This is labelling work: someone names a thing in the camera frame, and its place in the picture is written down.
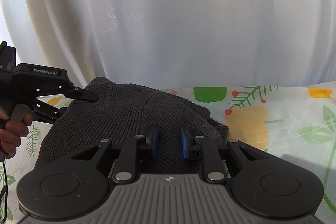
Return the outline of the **person's left hand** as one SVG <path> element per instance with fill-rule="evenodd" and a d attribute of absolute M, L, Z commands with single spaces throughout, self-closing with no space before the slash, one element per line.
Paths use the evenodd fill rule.
<path fill-rule="evenodd" d="M 1 153 L 5 159 L 15 156 L 22 138 L 28 135 L 28 127 L 33 122 L 31 109 L 26 105 L 18 105 L 13 114 L 15 119 L 11 119 L 1 107 L 1 120 L 6 121 L 5 127 L 1 129 Z"/>

